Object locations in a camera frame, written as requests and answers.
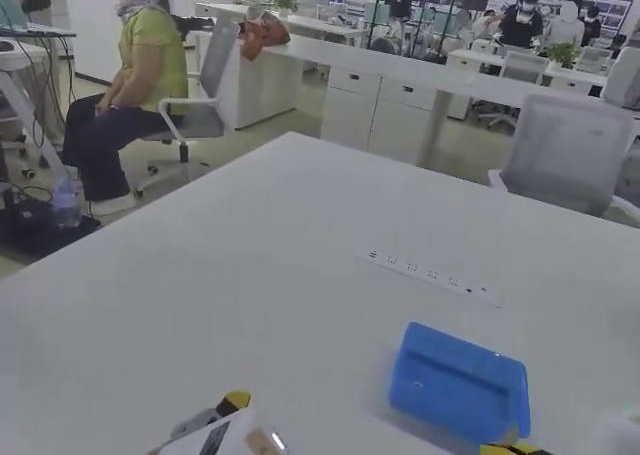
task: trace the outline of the scarf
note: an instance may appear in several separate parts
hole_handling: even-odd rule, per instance
[[[116,14],[126,24],[131,17],[143,8],[156,8],[162,10],[159,0],[124,0],[116,6]]]

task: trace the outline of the yellow shirt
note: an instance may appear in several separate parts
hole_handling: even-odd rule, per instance
[[[143,8],[133,15],[122,29],[120,58],[125,80],[133,73],[133,46],[154,45],[162,47],[162,70],[151,95],[138,106],[150,112],[158,111],[158,102],[166,97],[187,98],[187,61],[180,33],[171,15],[157,8]],[[172,115],[184,115],[185,105],[173,105]]]

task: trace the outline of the white sneaker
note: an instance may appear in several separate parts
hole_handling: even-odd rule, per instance
[[[136,206],[136,199],[129,193],[124,197],[103,200],[102,202],[89,202],[89,215],[93,217],[106,217],[114,213],[131,210]]]

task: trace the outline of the yellow and black object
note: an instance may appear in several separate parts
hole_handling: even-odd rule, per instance
[[[529,445],[524,442],[518,442],[511,446],[503,445],[482,445],[480,447],[480,455],[553,455],[549,452]]]
[[[217,422],[221,418],[228,417],[238,410],[247,408],[250,401],[251,393],[247,391],[238,390],[235,392],[229,392],[224,396],[220,403],[216,405],[216,408],[207,408],[191,417],[189,420],[179,423],[171,431],[170,441],[175,442],[176,440],[203,429],[207,425]]]

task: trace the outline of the green plant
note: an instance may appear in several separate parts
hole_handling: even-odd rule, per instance
[[[580,54],[573,43],[554,43],[547,49],[549,60],[557,62],[564,68],[571,68]]]
[[[271,0],[271,3],[278,10],[291,10],[294,13],[298,11],[298,0]]]

